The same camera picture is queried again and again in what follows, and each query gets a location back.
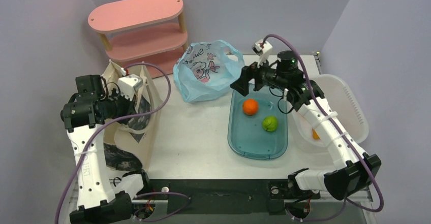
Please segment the orange mandarin fruit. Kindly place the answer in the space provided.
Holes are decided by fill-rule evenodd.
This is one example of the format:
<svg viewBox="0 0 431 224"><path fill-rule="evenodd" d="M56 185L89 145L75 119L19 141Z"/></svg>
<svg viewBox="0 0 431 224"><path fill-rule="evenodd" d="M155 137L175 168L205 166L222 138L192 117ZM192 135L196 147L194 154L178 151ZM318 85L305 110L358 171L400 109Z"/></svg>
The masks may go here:
<svg viewBox="0 0 431 224"><path fill-rule="evenodd" d="M259 110L259 103L255 99L246 99L242 104L242 110L245 115L255 115Z"/></svg>

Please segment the light blue plastic grocery bag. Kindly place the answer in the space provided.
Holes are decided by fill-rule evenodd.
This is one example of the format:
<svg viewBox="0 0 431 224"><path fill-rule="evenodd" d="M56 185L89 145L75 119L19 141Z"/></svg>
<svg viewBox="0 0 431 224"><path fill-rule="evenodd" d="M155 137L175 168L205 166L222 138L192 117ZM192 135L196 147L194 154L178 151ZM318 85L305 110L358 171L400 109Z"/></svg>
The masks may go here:
<svg viewBox="0 0 431 224"><path fill-rule="evenodd" d="M174 84L186 103L216 100L244 66L243 54L226 41L192 43L174 65Z"/></svg>

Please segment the beige canvas tote bag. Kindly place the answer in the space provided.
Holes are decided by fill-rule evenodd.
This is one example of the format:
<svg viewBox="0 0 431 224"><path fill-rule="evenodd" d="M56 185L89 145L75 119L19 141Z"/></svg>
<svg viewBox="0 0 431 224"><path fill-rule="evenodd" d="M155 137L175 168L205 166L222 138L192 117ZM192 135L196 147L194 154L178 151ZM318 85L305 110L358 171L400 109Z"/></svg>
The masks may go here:
<svg viewBox="0 0 431 224"><path fill-rule="evenodd" d="M144 66L129 68L131 74L143 79L144 86L138 90L135 114L151 111L162 104L162 99ZM161 111L143 117L132 118L127 125L118 122L104 131L104 152L108 168L117 171L148 170L153 144L158 131Z"/></svg>

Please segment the green round fruit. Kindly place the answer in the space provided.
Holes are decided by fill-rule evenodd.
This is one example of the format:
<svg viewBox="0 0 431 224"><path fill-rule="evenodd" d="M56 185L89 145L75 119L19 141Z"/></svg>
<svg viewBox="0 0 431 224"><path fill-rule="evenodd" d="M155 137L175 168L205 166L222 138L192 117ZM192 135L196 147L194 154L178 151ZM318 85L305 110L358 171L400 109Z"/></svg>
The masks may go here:
<svg viewBox="0 0 431 224"><path fill-rule="evenodd" d="M262 121L262 128L267 132L275 132L278 129L278 124L276 116L267 116Z"/></svg>

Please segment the yellow-orange bumpy food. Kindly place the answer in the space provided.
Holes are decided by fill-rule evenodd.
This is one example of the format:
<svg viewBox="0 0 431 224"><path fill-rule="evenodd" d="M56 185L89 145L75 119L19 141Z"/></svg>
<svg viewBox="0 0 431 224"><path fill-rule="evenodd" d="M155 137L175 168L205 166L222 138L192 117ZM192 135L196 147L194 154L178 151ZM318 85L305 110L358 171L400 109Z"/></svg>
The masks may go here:
<svg viewBox="0 0 431 224"><path fill-rule="evenodd" d="M321 139L320 136L317 134L317 132L314 129L312 129L312 137L314 140L320 140Z"/></svg>

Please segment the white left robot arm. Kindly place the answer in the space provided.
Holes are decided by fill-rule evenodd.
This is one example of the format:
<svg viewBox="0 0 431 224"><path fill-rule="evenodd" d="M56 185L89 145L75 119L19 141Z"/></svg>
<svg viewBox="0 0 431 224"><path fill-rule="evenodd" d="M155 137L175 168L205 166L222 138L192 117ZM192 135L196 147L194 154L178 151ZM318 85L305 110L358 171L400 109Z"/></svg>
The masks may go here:
<svg viewBox="0 0 431 224"><path fill-rule="evenodd" d="M137 75L125 75L112 89L100 75L85 75L75 79L77 93L61 111L68 138L71 141L78 180L76 210L69 214L71 223L114 223L132 214L134 196L140 199L151 194L151 183L141 171L126 174L126 181L113 188L107 176L104 152L104 127L107 119L128 121L134 114L136 92L143 86Z"/></svg>

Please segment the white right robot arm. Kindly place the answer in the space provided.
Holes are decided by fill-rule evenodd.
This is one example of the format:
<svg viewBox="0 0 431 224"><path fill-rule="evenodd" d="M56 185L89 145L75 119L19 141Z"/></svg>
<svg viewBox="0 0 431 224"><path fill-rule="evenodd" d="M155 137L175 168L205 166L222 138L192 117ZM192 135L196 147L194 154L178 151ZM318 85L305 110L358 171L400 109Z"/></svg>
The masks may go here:
<svg viewBox="0 0 431 224"><path fill-rule="evenodd" d="M283 99L311 125L328 150L335 170L303 168L290 174L287 184L290 196L300 198L315 190L327 191L333 198L344 200L375 183L382 163L376 154L370 155L357 145L329 106L323 90L309 78L305 68L298 68L302 64L302 59L292 51L279 52L276 68L268 61L244 66L231 88L246 96L249 81L254 80L254 91L264 86L281 90Z"/></svg>

